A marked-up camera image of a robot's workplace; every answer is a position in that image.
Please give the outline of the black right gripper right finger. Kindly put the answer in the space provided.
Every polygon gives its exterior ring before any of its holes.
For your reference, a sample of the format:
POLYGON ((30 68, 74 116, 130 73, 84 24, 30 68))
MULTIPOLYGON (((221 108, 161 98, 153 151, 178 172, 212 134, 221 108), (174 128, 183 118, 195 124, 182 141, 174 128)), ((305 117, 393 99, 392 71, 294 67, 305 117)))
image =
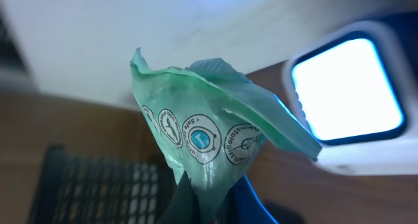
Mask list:
POLYGON ((226 201, 226 223, 278 224, 262 205, 246 175, 230 188, 226 201))

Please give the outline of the pale green wet wipes pack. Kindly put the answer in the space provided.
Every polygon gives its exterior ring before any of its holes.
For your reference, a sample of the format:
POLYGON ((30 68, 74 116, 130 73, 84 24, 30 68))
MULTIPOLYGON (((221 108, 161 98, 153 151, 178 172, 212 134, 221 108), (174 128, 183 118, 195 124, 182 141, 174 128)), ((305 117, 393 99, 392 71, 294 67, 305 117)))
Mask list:
POLYGON ((130 69, 133 95, 176 180, 190 180, 201 223, 215 219, 265 142, 311 160, 321 151, 274 93, 220 58, 153 71, 136 51, 130 69))

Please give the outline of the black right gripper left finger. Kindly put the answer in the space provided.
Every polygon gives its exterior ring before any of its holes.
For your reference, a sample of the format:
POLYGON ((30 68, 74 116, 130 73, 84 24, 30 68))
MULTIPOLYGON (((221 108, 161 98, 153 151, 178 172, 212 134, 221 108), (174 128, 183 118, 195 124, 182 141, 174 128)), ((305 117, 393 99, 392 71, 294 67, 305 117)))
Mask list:
POLYGON ((157 224, 199 224, 199 201, 187 172, 182 174, 176 192, 157 224))

